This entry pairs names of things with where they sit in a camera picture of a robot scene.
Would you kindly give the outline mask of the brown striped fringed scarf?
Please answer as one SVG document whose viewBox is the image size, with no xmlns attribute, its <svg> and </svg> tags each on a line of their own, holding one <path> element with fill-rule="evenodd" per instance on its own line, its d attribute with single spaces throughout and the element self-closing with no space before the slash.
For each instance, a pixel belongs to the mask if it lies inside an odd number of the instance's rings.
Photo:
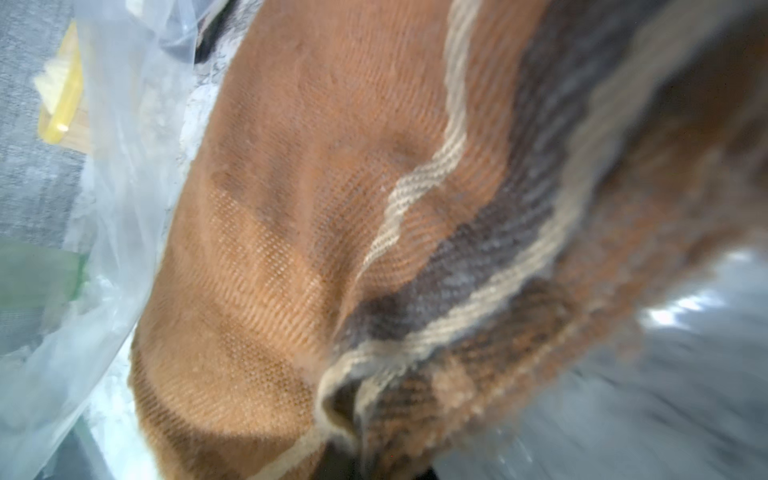
<svg viewBox="0 0 768 480">
<path fill-rule="evenodd" d="M 138 322 L 165 479 L 411 479 L 767 236 L 763 1 L 266 1 Z"/>
</svg>

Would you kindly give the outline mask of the clear plastic vacuum bag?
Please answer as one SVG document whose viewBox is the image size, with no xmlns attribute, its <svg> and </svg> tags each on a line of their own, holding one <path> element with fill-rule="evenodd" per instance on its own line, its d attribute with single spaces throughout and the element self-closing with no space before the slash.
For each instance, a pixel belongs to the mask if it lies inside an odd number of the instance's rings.
<svg viewBox="0 0 768 480">
<path fill-rule="evenodd" d="M 1 475 L 165 479 L 130 384 L 139 320 L 223 79 L 266 1 L 64 1 L 92 150 L 1 170 Z M 763 479 L 767 236 L 642 309 L 411 479 Z"/>
</svg>

